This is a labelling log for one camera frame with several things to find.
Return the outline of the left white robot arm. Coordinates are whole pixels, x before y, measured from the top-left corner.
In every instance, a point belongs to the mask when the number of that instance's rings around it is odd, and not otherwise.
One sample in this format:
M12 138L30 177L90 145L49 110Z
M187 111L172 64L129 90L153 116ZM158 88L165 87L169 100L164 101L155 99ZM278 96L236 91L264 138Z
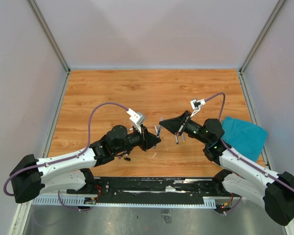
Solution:
M32 154L26 155L10 173L13 197L20 204L52 191L92 193L99 186L90 170L92 167L129 154L135 147L147 151L160 141L143 125L141 131L133 130L132 133L128 133L125 126L116 125L85 149L51 158L37 159Z

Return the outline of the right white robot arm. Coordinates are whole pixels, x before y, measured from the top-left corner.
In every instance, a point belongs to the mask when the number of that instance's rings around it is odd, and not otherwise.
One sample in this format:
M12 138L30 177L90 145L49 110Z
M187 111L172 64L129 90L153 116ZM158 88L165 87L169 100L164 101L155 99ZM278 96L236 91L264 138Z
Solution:
M205 145L206 158L223 168L218 174L220 179L212 183L213 192L218 196L228 192L244 197L263 208L274 222L288 225L294 219L294 176L262 167L240 154L223 141L224 130L218 119L209 118L200 125L191 117L191 112L185 111L159 124L172 134L186 133Z

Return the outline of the teal barrel gel pen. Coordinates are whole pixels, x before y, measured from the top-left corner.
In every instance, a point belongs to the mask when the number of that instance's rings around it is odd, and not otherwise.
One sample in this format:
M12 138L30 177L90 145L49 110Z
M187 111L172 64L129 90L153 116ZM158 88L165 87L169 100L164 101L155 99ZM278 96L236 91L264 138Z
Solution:
M158 132L156 133L157 138L160 138L161 125L158 126Z

